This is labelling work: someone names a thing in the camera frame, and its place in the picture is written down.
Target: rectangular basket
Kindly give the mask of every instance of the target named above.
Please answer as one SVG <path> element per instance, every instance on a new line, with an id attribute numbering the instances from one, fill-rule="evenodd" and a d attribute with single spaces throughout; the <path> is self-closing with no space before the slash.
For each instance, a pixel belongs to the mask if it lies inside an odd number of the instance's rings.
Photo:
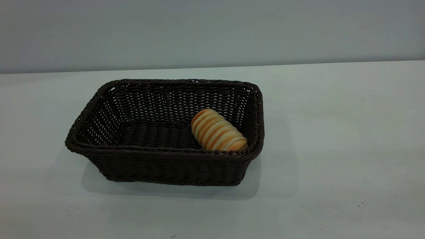
<path id="1" fill-rule="evenodd" d="M 202 149 L 190 122 L 212 108 L 247 139 L 246 151 Z M 258 86 L 227 80 L 117 80 L 103 85 L 72 125 L 65 145 L 109 180 L 238 185 L 263 147 Z"/>

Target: orange stripe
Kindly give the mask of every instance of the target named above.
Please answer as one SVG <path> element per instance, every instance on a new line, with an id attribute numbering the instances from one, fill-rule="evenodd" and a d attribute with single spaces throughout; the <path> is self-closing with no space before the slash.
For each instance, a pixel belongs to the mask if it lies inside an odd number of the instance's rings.
<path id="1" fill-rule="evenodd" d="M 221 138 L 221 136 L 223 136 L 223 134 L 225 134 L 225 133 L 227 133 L 227 132 L 229 132 L 229 131 L 231 131 L 232 129 L 230 128 L 230 129 L 228 129 L 228 130 L 225 130 L 225 131 L 223 131 L 223 132 L 221 132 L 219 135 L 217 135 L 217 137 L 215 138 L 215 140 L 210 144 L 210 145 L 208 145 L 208 147 L 207 147 L 207 149 L 209 149 L 209 150 L 211 150 L 211 148 L 215 145 L 215 143 Z"/>
<path id="2" fill-rule="evenodd" d="M 233 137 L 227 137 L 225 139 L 223 139 L 223 142 L 221 142 L 221 144 L 218 145 L 217 149 L 218 150 L 223 150 L 223 147 L 226 146 L 226 144 L 232 139 Z"/>
<path id="3" fill-rule="evenodd" d="M 205 113 L 206 111 L 209 111 L 209 110 L 211 110 L 211 109 L 203 109 L 203 110 L 199 111 L 199 112 L 195 115 L 195 117 L 192 119 L 192 122 L 190 122 L 190 126 L 192 126 L 192 125 L 193 125 L 193 122 L 195 122 L 195 120 L 196 120 L 198 117 L 200 117 L 203 113 Z"/>
<path id="4" fill-rule="evenodd" d="M 216 127 L 211 133 L 210 133 L 210 135 L 208 136 L 208 138 L 205 140 L 205 145 L 204 145 L 204 147 L 207 147 L 207 145 L 208 145 L 208 142 L 211 140 L 211 138 L 217 133 L 217 131 L 219 131 L 221 128 L 223 128 L 224 126 L 226 126 L 226 124 L 224 124 L 224 125 L 221 125 L 221 126 L 218 126 L 218 127 Z"/>
<path id="5" fill-rule="evenodd" d="M 204 113 L 202 113 L 202 116 L 201 117 L 199 117 L 199 121 L 198 121 L 198 123 L 196 123 L 196 125 L 195 125 L 195 122 L 193 123 L 193 126 L 192 126 L 192 133 L 193 134 L 195 134 L 195 132 L 196 132 L 196 127 L 198 127 L 198 125 L 207 117 L 207 116 L 209 116 L 210 114 L 205 114 L 205 112 Z"/>
<path id="6" fill-rule="evenodd" d="M 199 138 L 199 142 L 201 143 L 201 145 L 204 145 L 204 143 L 202 142 L 203 138 L 205 137 L 205 134 L 208 132 L 208 130 L 217 122 L 222 121 L 223 119 L 220 116 L 216 116 L 216 117 L 212 117 L 210 120 L 208 120 L 207 122 L 205 122 L 204 127 L 202 130 L 199 131 L 199 133 L 201 135 L 198 135 Z"/>
<path id="7" fill-rule="evenodd" d="M 247 144 L 246 142 L 247 142 L 246 138 L 242 138 L 240 140 L 237 140 L 237 141 L 233 142 L 233 144 L 230 145 L 227 148 L 227 151 L 241 150 Z"/>

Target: basket bottom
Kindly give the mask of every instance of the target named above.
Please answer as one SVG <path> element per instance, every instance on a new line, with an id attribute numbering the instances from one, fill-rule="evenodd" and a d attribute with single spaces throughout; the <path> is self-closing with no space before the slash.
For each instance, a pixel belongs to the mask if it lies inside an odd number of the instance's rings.
<path id="1" fill-rule="evenodd" d="M 201 148 L 190 125 L 130 122 L 123 127 L 117 145 L 142 147 Z"/>

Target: bread roll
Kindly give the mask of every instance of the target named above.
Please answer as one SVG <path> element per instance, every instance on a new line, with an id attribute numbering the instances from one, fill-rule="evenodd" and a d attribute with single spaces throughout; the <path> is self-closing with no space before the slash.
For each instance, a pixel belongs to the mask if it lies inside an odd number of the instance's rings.
<path id="1" fill-rule="evenodd" d="M 204 149 L 241 151 L 248 147 L 247 139 L 215 110 L 201 110 L 190 125 L 195 139 Z"/>

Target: white table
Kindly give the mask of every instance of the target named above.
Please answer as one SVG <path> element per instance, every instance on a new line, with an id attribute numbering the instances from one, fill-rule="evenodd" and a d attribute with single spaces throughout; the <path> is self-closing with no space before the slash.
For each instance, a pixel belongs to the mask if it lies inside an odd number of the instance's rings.
<path id="1" fill-rule="evenodd" d="M 249 81 L 261 155 L 236 187 L 106 180 L 64 140 L 122 78 Z M 0 238 L 425 237 L 425 61 L 0 75 Z"/>

